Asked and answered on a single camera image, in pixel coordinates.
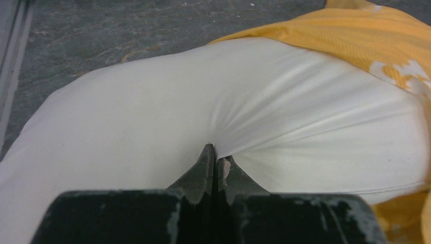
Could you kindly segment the white pillow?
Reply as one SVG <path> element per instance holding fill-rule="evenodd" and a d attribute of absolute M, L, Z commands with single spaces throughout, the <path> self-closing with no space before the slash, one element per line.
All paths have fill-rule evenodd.
<path fill-rule="evenodd" d="M 205 144 L 271 192 L 378 204 L 426 184 L 425 105 L 347 62 L 242 38 L 98 69 L 52 93 L 1 162 L 1 243 L 71 190 L 160 189 Z"/>

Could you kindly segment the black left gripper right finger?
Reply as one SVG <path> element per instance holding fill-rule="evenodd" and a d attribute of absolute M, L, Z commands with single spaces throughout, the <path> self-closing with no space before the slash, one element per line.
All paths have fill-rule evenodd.
<path fill-rule="evenodd" d="M 219 243 L 386 243 L 371 208 L 347 194 L 271 193 L 217 162 Z"/>

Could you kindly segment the yellow and blue printed pillowcase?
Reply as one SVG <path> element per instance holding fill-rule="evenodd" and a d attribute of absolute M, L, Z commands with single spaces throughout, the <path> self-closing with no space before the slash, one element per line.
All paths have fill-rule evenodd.
<path fill-rule="evenodd" d="M 430 243 L 430 27 L 368 1 L 211 42 L 250 48 L 212 126 L 274 192 L 363 198 L 390 243 Z"/>

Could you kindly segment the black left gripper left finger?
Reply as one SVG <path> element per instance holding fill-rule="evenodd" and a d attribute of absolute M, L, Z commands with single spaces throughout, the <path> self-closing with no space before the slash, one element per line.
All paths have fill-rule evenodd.
<path fill-rule="evenodd" d="M 166 189 L 69 191 L 48 207 L 32 243 L 212 243 L 214 146 Z"/>

